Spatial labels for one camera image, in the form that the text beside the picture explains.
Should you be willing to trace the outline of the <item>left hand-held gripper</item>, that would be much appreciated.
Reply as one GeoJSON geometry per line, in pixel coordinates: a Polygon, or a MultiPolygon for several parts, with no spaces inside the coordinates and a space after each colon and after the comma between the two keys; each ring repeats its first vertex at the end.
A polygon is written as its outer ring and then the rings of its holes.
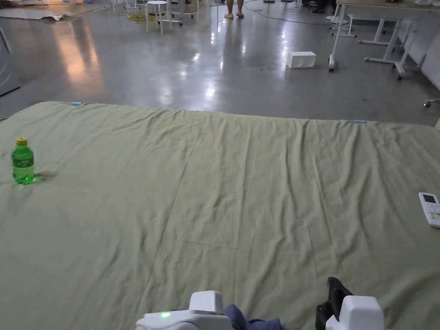
{"type": "Polygon", "coordinates": [[[136,322],[136,330],[233,330],[224,314],[223,298],[218,291],[192,293],[186,310],[145,314],[136,322]]]}

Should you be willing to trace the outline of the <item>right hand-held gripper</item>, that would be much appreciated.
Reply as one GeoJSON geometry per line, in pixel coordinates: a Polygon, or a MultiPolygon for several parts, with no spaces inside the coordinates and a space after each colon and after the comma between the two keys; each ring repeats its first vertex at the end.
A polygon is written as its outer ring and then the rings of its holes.
{"type": "Polygon", "coordinates": [[[327,300],[316,307],[316,330],[385,329],[384,312],[378,300],[354,296],[338,278],[327,278],[327,300]]]}

